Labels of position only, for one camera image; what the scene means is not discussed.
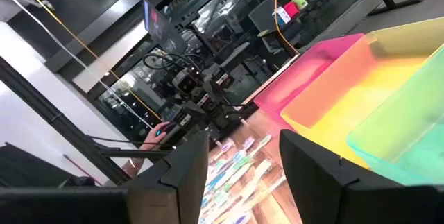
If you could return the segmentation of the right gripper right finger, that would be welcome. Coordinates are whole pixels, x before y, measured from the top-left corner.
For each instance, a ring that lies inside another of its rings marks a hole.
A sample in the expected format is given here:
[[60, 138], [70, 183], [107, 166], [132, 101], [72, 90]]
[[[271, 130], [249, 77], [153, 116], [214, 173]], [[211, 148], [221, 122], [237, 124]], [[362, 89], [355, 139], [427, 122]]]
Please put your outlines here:
[[287, 182], [303, 224], [336, 224], [350, 186], [385, 189], [399, 184], [282, 129], [279, 149]]

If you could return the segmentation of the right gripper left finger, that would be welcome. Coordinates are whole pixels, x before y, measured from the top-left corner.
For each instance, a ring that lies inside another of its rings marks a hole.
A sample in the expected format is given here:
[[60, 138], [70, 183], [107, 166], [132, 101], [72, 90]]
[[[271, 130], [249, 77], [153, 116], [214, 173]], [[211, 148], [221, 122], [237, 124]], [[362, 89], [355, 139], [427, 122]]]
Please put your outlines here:
[[189, 141], [126, 183], [131, 224], [197, 224], [207, 180], [209, 134]]

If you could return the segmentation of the green toothbrush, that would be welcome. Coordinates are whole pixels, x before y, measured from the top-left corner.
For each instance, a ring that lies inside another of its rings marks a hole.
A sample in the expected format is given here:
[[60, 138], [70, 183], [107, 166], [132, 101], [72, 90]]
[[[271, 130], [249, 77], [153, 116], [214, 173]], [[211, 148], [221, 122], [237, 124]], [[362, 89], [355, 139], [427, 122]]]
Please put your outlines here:
[[267, 145], [267, 143], [270, 142], [270, 140], [272, 139], [271, 135], [267, 135], [265, 136], [260, 142], [259, 142], [259, 146], [256, 147], [256, 149], [254, 149], [251, 153], [249, 153], [248, 157], [249, 158], [253, 158], [263, 147], [265, 147]]
[[223, 184], [223, 190], [228, 191], [253, 165], [254, 159], [252, 157], [245, 157], [226, 174], [226, 182]]

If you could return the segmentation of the blue toothbrush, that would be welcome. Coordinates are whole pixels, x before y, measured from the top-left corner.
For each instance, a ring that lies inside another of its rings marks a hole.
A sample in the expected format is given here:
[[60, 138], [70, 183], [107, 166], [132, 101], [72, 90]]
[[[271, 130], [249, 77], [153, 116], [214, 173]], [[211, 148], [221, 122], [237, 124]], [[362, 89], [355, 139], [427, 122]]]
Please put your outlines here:
[[249, 160], [247, 152], [245, 150], [238, 151], [232, 158], [232, 163], [228, 167], [231, 170], [238, 170]]

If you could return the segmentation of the person's forearm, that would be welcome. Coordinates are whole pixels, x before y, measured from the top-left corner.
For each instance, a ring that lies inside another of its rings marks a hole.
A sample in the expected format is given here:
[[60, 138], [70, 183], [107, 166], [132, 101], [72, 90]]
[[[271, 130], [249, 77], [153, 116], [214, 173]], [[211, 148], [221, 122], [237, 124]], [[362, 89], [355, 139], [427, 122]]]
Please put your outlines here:
[[145, 171], [152, 165], [149, 159], [131, 157], [121, 168], [130, 178], [135, 178], [140, 171]]

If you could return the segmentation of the person's hand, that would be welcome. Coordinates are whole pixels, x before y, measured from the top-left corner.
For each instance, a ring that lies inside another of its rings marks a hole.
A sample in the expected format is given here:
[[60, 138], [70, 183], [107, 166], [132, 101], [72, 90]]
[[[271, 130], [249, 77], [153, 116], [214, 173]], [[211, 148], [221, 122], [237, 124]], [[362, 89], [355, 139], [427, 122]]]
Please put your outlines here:
[[164, 129], [169, 125], [169, 122], [162, 122], [157, 124], [147, 134], [144, 143], [139, 147], [140, 150], [151, 150], [157, 146], [167, 135]]

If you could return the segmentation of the black computer mouse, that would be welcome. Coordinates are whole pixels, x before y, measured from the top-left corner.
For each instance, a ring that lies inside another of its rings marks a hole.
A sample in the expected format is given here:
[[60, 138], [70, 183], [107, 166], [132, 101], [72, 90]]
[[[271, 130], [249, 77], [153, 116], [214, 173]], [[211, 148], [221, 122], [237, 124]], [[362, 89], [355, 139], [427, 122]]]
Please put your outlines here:
[[174, 122], [170, 122], [168, 125], [163, 126], [162, 128], [160, 128], [156, 133], [155, 136], [158, 137], [160, 136], [163, 132], [170, 132], [171, 130], [173, 130], [176, 127], [176, 124]]

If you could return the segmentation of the yellow translucent plastic bin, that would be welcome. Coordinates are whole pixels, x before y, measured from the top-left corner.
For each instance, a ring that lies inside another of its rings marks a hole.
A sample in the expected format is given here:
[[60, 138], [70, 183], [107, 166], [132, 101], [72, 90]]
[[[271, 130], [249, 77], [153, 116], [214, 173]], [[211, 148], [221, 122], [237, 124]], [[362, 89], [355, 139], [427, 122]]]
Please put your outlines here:
[[444, 44], [444, 17], [358, 39], [280, 113], [300, 135], [362, 167], [348, 134]]

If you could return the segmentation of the green translucent plastic bin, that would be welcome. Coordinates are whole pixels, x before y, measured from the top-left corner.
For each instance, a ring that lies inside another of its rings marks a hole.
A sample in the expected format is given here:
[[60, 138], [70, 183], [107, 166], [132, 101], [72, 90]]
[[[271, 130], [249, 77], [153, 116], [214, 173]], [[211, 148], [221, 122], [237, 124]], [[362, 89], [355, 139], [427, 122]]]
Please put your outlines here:
[[374, 172], [400, 184], [444, 184], [444, 44], [347, 143]]

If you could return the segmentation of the pink translucent plastic bin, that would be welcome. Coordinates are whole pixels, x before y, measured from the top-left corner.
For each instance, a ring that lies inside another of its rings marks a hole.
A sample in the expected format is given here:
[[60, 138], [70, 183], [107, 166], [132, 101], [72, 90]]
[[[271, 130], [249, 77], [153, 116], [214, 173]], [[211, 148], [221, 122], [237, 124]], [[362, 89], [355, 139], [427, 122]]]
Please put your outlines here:
[[262, 90], [254, 103], [273, 122], [289, 129], [280, 116], [283, 108], [363, 36], [357, 33], [316, 43]]

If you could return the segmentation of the dark monitor with red logo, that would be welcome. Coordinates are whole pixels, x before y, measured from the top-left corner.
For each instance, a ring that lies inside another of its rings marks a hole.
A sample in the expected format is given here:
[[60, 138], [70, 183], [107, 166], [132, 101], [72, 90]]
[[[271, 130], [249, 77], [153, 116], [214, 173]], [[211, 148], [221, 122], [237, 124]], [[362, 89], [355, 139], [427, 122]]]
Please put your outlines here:
[[184, 53], [188, 45], [175, 27], [164, 18], [149, 0], [143, 0], [143, 5], [144, 25], [151, 39], [157, 42], [167, 53]]

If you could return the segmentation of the white blue box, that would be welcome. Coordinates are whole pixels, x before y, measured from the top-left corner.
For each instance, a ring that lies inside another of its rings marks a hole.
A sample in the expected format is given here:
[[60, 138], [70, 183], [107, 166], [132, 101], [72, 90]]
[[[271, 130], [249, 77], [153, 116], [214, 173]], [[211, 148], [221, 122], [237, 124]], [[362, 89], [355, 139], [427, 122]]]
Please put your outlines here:
[[283, 26], [291, 21], [291, 17], [283, 7], [276, 8], [272, 13], [272, 17], [275, 19], [278, 26]]

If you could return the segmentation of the red box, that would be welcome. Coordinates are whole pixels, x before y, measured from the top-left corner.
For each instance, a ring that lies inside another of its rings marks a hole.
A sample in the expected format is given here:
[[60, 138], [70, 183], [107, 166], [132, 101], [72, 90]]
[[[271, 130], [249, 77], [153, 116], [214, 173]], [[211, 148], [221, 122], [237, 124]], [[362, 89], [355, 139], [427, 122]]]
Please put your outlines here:
[[291, 19], [300, 13], [297, 5], [292, 1], [284, 5], [284, 10]]

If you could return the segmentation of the black metal rig frame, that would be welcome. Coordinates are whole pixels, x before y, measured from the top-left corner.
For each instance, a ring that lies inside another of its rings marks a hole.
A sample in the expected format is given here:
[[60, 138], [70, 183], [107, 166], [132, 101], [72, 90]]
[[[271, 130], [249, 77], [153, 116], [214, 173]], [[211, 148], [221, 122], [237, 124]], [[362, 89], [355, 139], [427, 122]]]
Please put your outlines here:
[[123, 150], [121, 148], [108, 148], [96, 143], [92, 136], [83, 133], [1, 56], [0, 80], [100, 172], [117, 185], [129, 181], [130, 176], [112, 161], [113, 157], [161, 160], [169, 154], [168, 151], [164, 150]]

